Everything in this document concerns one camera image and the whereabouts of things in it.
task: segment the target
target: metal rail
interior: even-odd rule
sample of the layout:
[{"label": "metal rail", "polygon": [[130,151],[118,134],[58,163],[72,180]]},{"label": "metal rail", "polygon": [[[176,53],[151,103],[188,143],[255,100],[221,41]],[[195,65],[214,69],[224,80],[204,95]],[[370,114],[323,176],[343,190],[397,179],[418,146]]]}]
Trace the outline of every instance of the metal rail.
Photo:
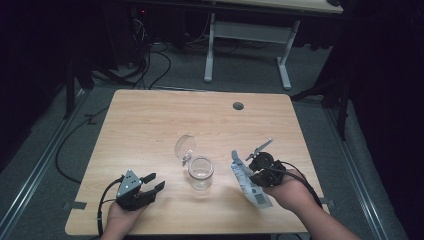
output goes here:
[{"label": "metal rail", "polygon": [[327,119],[330,121],[331,128],[334,135],[337,137],[340,149],[343,152],[346,167],[348,169],[349,177],[352,181],[353,188],[358,196],[359,203],[361,204],[362,210],[364,211],[365,217],[368,221],[368,225],[371,228],[371,231],[375,239],[386,240],[389,239],[386,231],[384,230],[383,224],[378,216],[377,210],[375,208],[374,202],[372,201],[368,190],[362,181],[361,175],[358,168],[356,167],[355,160],[353,159],[352,154],[350,153],[346,143],[341,140],[338,130],[336,128],[337,120],[335,113],[331,109],[324,109]]},{"label": "metal rail", "polygon": [[38,160],[37,165],[32,170],[30,176],[22,186],[21,190],[19,191],[6,215],[1,220],[0,239],[5,240],[9,238],[10,234],[13,231],[13,228],[18,222],[20,216],[22,215],[23,211],[31,200],[32,195],[35,193],[35,190],[37,190],[38,185],[40,184],[41,180],[43,179],[43,176],[45,175],[47,169],[53,161],[53,156],[56,153],[61,140],[66,134],[68,127],[72,123],[72,120],[74,119],[76,113],[87,99],[88,95],[88,91],[81,90],[78,93],[78,102],[76,108],[67,119],[62,120],[58,129],[56,130],[53,137],[50,139],[46,149]]}]

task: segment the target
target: human hand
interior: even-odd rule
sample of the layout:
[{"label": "human hand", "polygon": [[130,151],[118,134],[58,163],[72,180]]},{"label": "human hand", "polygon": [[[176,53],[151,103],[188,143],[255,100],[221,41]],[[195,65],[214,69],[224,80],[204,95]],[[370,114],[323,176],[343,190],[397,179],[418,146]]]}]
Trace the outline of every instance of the human hand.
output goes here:
[{"label": "human hand", "polygon": [[123,210],[116,202],[109,207],[107,225],[101,237],[102,240],[121,240],[134,227],[135,221],[147,206],[135,211]]},{"label": "human hand", "polygon": [[[304,179],[302,174],[297,170],[290,169],[288,172]],[[277,200],[277,203],[294,213],[298,212],[305,206],[310,204],[316,205],[313,196],[308,189],[299,180],[285,175],[280,185],[274,187],[263,188],[264,192]]]}]

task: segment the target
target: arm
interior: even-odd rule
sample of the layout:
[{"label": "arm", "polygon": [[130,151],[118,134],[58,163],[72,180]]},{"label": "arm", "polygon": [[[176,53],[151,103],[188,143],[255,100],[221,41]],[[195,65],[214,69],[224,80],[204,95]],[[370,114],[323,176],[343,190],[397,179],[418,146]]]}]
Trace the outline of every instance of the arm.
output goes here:
[{"label": "arm", "polygon": [[[295,170],[290,170],[290,172],[302,177]],[[339,221],[320,208],[306,187],[290,176],[284,176],[283,182],[278,186],[264,188],[264,192],[274,197],[281,207],[296,214],[314,240],[359,239]]]},{"label": "arm", "polygon": [[101,240],[121,240],[134,227],[135,221],[147,206],[136,211],[125,211],[116,202],[109,207],[106,228]]}]

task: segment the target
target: small round hole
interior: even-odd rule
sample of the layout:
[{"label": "small round hole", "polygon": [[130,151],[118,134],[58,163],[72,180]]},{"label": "small round hole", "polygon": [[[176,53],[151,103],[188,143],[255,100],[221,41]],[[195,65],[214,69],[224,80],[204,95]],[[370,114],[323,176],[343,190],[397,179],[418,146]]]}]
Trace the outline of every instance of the small round hole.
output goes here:
[{"label": "small round hole", "polygon": [[243,103],[241,103],[241,102],[235,102],[235,103],[233,103],[233,108],[234,108],[235,110],[243,110],[244,105],[243,105]]}]

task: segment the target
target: wooden table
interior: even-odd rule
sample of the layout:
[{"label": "wooden table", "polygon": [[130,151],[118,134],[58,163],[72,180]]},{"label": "wooden table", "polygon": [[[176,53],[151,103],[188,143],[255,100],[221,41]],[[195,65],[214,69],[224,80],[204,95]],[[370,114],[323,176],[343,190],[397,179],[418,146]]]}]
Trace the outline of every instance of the wooden table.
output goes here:
[{"label": "wooden table", "polygon": [[[235,110],[241,102],[243,110]],[[213,184],[197,191],[188,183],[187,169],[174,155],[182,135],[196,137],[194,155],[215,163]],[[292,103],[283,94],[136,91],[115,93],[73,209],[66,232],[95,235],[96,212],[104,189],[128,169],[138,177],[152,172],[156,180],[142,185],[150,190],[166,181],[137,221],[131,234],[239,234],[306,232],[297,217],[281,208],[256,209],[244,197],[231,170],[231,151],[246,158],[273,138],[265,150],[275,159],[297,166],[315,188],[322,190],[302,136]],[[106,199],[115,198],[118,185]],[[109,204],[103,205],[103,220]]]}]

